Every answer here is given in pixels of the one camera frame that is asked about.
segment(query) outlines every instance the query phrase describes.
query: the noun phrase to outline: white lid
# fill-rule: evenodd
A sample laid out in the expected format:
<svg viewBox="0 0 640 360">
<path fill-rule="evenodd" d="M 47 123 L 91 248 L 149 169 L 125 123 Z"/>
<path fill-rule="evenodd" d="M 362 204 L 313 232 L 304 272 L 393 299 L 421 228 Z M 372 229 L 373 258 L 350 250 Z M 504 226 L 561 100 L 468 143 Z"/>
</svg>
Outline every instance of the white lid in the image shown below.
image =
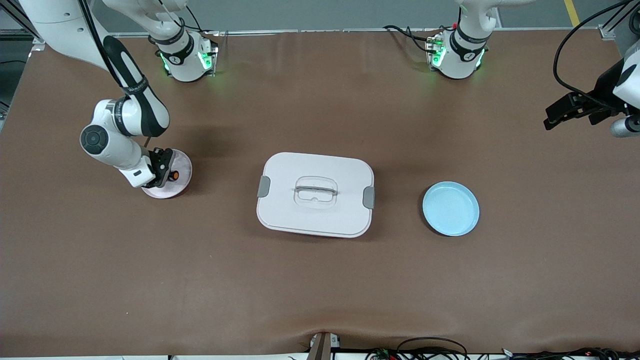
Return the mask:
<svg viewBox="0 0 640 360">
<path fill-rule="evenodd" d="M 281 152 L 264 165 L 258 196 L 269 229 L 355 238 L 371 224 L 373 171 L 358 159 Z"/>
</svg>

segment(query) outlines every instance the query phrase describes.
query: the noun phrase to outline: brown tabletop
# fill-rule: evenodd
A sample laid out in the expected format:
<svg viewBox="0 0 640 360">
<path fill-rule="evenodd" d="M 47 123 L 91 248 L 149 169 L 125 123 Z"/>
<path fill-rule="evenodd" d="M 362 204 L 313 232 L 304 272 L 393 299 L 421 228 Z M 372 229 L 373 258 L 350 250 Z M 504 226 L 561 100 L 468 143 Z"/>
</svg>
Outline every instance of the brown tabletop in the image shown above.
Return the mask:
<svg viewBox="0 0 640 360">
<path fill-rule="evenodd" d="M 471 78 L 429 72 L 389 33 L 221 41 L 218 74 L 167 78 L 146 39 L 125 44 L 172 114 L 150 146 L 193 161 L 187 192 L 155 200 L 87 156 L 79 134 L 109 75 L 34 53 L 0 135 L 3 356 L 295 352 L 445 336 L 473 352 L 640 347 L 640 140 L 607 121 L 545 131 L 566 93 L 564 31 L 496 32 Z M 561 74 L 591 89 L 618 60 L 580 31 Z M 373 168 L 371 228 L 354 240 L 271 231 L 255 214 L 282 151 Z M 430 231 L 439 181 L 476 195 L 460 238 Z"/>
</svg>

